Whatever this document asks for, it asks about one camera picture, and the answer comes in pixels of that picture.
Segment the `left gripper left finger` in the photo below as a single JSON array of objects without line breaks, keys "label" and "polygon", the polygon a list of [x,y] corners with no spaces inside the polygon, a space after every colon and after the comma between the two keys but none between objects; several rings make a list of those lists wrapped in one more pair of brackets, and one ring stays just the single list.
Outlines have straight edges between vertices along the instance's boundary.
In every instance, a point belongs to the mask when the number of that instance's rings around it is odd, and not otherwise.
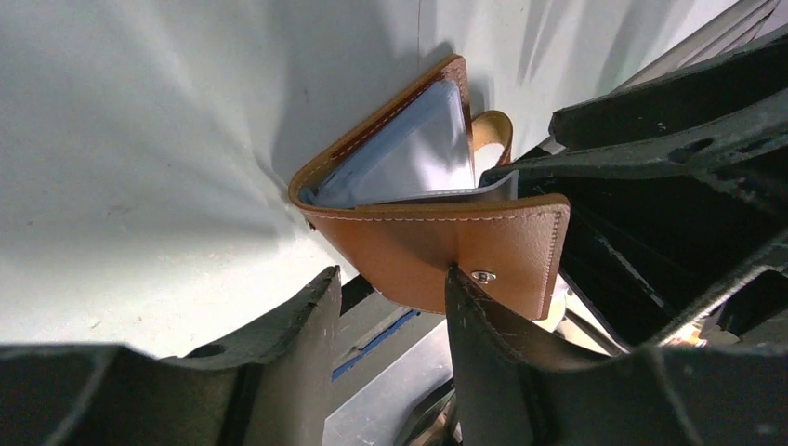
[{"label": "left gripper left finger", "polygon": [[5,445],[318,445],[339,267],[184,357],[116,344],[4,345]]}]

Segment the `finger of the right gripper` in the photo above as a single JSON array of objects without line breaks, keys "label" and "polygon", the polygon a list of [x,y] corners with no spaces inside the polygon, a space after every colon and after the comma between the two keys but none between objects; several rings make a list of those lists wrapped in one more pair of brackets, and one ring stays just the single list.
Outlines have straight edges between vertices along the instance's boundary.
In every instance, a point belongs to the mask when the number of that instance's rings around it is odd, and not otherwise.
[{"label": "finger of the right gripper", "polygon": [[556,111],[559,153],[486,171],[550,178],[696,177],[743,197],[787,193],[787,37],[772,33],[619,93]]},{"label": "finger of the right gripper", "polygon": [[619,344],[664,341],[720,309],[744,335],[787,308],[787,189],[693,178],[524,180],[571,204],[560,272]]}]

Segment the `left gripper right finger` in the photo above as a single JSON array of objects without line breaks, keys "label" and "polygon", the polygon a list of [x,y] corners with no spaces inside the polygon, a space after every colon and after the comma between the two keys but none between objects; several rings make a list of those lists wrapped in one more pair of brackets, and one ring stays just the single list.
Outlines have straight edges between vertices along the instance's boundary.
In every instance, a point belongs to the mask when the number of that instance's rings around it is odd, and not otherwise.
[{"label": "left gripper right finger", "polygon": [[787,350],[642,346],[607,357],[489,297],[459,268],[445,303],[467,445],[783,445]]}]

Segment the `brown leather card holder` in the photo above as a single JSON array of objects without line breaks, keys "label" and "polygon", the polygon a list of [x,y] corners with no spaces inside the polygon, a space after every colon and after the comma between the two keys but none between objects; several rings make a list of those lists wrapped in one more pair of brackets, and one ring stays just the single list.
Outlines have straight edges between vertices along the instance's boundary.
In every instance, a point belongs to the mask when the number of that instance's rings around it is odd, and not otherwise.
[{"label": "brown leather card holder", "polygon": [[546,318],[570,221],[558,193],[521,197],[517,172],[475,181],[477,150],[510,160],[513,125],[472,115],[466,61],[453,54],[301,167],[292,203],[386,299],[445,310],[458,267],[518,315]]}]

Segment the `right aluminium frame post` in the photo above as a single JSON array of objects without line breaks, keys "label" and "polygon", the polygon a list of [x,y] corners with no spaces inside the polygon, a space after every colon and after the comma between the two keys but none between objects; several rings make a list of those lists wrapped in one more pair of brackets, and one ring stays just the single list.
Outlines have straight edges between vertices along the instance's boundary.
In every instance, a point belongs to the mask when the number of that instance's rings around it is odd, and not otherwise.
[{"label": "right aluminium frame post", "polygon": [[746,46],[787,24],[787,3],[738,1],[614,89],[619,92]]}]

